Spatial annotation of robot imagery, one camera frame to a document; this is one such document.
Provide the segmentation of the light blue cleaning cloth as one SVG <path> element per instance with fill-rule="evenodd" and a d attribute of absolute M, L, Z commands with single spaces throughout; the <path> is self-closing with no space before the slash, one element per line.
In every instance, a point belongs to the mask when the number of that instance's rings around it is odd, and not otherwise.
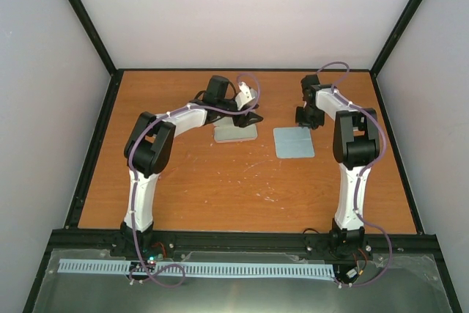
<path fill-rule="evenodd" d="M 311 132 L 304 127 L 274 128 L 276 157 L 279 159 L 313 158 L 315 156 Z"/>

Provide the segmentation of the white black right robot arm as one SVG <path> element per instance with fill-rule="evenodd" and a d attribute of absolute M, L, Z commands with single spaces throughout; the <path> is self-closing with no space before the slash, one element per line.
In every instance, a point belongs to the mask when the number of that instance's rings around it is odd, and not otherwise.
<path fill-rule="evenodd" d="M 334 122 L 333 156 L 339 165 L 339 204 L 329 231 L 329 251 L 344 258 L 362 249 L 365 241 L 363 205 L 372 166 L 382 157 L 383 129 L 373 108 L 362 108 L 346 99 L 331 84 L 321 84 L 317 74 L 301 82 L 303 105 L 296 108 L 295 121 L 316 130 L 325 118 Z"/>

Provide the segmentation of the pink glasses case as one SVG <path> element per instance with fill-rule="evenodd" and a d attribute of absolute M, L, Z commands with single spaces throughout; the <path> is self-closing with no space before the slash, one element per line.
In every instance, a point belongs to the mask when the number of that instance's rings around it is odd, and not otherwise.
<path fill-rule="evenodd" d="M 234 125 L 234 121 L 231 117 L 223 117 L 214 122 L 213 127 L 214 140 L 217 143 L 253 141 L 258 137 L 255 125 L 240 128 Z"/>

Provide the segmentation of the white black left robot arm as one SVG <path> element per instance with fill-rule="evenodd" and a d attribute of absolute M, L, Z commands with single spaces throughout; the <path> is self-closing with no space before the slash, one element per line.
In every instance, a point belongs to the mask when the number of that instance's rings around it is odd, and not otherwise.
<path fill-rule="evenodd" d="M 230 117 L 236 128 L 247 128 L 261 122 L 258 108 L 261 87 L 251 88 L 237 77 L 233 84 L 223 76 L 212 76 L 207 88 L 184 106 L 162 114 L 142 112 L 136 120 L 124 148 L 130 175 L 128 210 L 122 225 L 132 231 L 126 246 L 136 256 L 151 251 L 154 220 L 152 204 L 158 178 L 166 168 L 174 139 L 194 128 L 200 128 Z"/>

